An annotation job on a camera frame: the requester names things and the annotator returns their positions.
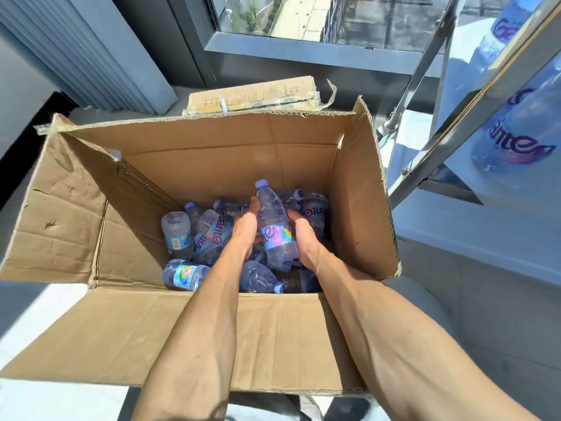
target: finger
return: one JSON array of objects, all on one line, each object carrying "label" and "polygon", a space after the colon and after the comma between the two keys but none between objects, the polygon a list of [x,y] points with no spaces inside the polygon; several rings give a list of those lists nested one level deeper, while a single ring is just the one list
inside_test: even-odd
[{"label": "finger", "polygon": [[294,222],[296,222],[298,219],[303,218],[302,214],[300,214],[298,211],[294,211],[294,210],[291,210],[291,209],[289,209],[287,211],[287,214],[288,214],[289,219],[294,220]]},{"label": "finger", "polygon": [[257,212],[261,208],[261,201],[256,196],[251,197],[251,203],[249,204],[249,210],[247,210],[251,214],[257,215]]}]

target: cardboard box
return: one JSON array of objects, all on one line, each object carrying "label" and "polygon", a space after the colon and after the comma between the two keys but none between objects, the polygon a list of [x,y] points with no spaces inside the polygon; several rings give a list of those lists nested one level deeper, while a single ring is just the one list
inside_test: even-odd
[{"label": "cardboard box", "polygon": [[319,92],[311,76],[199,91],[189,95],[189,104],[183,115],[192,117],[252,109],[320,111],[333,103],[337,89],[331,83],[330,86],[333,95],[325,105],[321,104]]},{"label": "cardboard box", "polygon": [[[122,160],[102,148],[120,150]],[[0,278],[89,290],[1,375],[143,384],[192,296],[164,288],[161,217],[190,200],[247,202],[261,178],[273,189],[328,195],[337,255],[377,279],[400,273],[378,144],[361,99],[354,112],[80,127],[56,115]],[[240,294],[232,389],[334,395],[365,385],[323,294]]]}]

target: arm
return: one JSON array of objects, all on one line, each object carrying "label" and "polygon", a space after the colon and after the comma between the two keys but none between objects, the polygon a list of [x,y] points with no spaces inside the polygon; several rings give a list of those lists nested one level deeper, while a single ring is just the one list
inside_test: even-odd
[{"label": "arm", "polygon": [[362,378],[392,420],[537,420],[436,322],[347,266],[318,242],[306,219],[289,215],[302,262],[318,276]]},{"label": "arm", "polygon": [[224,419],[236,356],[243,261],[251,254],[259,200],[236,218],[232,238],[179,315],[148,373],[132,421]]}]

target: forearm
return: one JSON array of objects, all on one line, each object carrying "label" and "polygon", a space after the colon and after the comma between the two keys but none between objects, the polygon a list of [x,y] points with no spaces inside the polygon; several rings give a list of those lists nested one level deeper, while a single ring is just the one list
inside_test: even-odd
[{"label": "forearm", "polygon": [[321,286],[368,388],[394,420],[535,420],[438,324],[325,249]]},{"label": "forearm", "polygon": [[224,417],[244,255],[231,241],[186,305],[148,374],[134,421]]}]

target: hand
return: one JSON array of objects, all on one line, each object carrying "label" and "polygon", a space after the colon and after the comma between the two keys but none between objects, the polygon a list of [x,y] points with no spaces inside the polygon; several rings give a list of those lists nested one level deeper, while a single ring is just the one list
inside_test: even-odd
[{"label": "hand", "polygon": [[260,240],[260,238],[255,238],[259,208],[261,208],[261,201],[256,196],[252,196],[249,210],[236,216],[234,219],[234,231],[231,242],[235,242],[236,247],[245,251],[244,260],[247,260],[251,255],[254,242]]},{"label": "hand", "polygon": [[288,210],[288,217],[294,221],[296,226],[296,243],[298,244],[300,261],[305,267],[316,273],[321,249],[325,247],[316,238],[314,229],[312,229],[308,220],[302,217],[300,213]]}]

